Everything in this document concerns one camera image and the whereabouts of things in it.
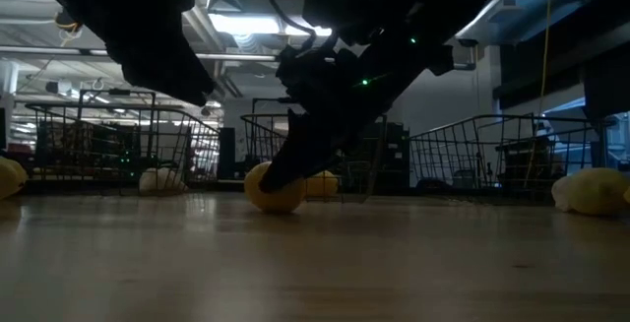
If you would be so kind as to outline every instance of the wire mesh bin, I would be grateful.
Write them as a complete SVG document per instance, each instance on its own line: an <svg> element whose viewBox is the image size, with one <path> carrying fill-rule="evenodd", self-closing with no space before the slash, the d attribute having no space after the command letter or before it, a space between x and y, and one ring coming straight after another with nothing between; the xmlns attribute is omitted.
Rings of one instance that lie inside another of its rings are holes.
<svg viewBox="0 0 630 322"><path fill-rule="evenodd" d="M611 165L609 120L481 115L409 138L416 192L488 204L552 203L553 183Z"/></svg>
<svg viewBox="0 0 630 322"><path fill-rule="evenodd" d="M247 114L245 122L248 169L271 161L288 134L286 114ZM377 134L368 133L355 152L341 163L306 180L307 200L364 202L372 193L384 146L387 122L377 123Z"/></svg>
<svg viewBox="0 0 630 322"><path fill-rule="evenodd" d="M179 109L28 103L36 141L31 183L45 190L137 195L204 188L216 178L219 132ZM91 113L112 115L103 122Z"/></svg>

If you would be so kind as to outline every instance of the wire basket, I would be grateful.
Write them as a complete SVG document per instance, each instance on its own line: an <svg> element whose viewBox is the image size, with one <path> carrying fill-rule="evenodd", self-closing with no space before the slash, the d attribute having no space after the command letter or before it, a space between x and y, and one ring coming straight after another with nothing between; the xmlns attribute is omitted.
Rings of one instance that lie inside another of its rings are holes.
<svg viewBox="0 0 630 322"><path fill-rule="evenodd" d="M488 204L548 205L553 183L612 165L608 120L481 115L412 136L416 193Z"/></svg>
<svg viewBox="0 0 630 322"><path fill-rule="evenodd" d="M33 102L29 187L145 194L205 188L216 179L219 132L184 111L128 104ZM110 122L95 117L111 114Z"/></svg>
<svg viewBox="0 0 630 322"><path fill-rule="evenodd" d="M241 119L245 122L246 170L249 170L274 158L288 134L288 119L286 114L246 114ZM374 189L386 127L387 121L376 123L373 128L376 130L368 131L352 154L343 155L342 161L329 168L328 173L308 178L306 199L354 203L367 200Z"/></svg>

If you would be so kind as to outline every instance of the black cable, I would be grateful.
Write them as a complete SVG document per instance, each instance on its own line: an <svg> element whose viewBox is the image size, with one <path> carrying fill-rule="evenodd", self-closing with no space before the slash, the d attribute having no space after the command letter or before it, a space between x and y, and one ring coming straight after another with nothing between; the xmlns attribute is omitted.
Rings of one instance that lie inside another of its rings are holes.
<svg viewBox="0 0 630 322"><path fill-rule="evenodd" d="M307 32L309 34L308 39L306 39L306 41L304 41L304 43L302 44L302 50L305 50L313 46L313 42L315 41L315 38L317 37L317 33L315 33L314 30L307 28L305 26L301 26L300 24L296 23L291 18L289 18L288 15L280 8L276 0L269 0L269 3L271 3L272 7L274 7L274 10L276 10L276 13L278 13L280 18L285 23L296 28L297 30Z"/></svg>

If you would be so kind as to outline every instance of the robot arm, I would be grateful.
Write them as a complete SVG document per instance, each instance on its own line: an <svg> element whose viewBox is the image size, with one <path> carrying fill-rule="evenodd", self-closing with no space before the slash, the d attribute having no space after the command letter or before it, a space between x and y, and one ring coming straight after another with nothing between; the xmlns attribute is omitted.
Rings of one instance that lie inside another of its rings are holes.
<svg viewBox="0 0 630 322"><path fill-rule="evenodd" d="M312 33L302 48L288 46L281 53L277 77L306 113L289 113L287 139L261 189L279 190L334 164L338 152L351 150L362 129L386 112L422 71L451 71L452 50L444 43L486 1L305 0L304 19L332 28L333 34L320 48L311 47ZM338 38L369 46L360 56L346 49L336 52Z"/></svg>

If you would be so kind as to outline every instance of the wooden surface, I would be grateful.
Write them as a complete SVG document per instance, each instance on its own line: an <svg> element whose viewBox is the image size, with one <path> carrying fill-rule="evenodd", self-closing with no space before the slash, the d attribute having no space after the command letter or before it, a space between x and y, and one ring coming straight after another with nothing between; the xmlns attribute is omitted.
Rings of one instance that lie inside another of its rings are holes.
<svg viewBox="0 0 630 322"><path fill-rule="evenodd" d="M630 228L553 209L21 200L0 204L1 321L630 321Z"/></svg>

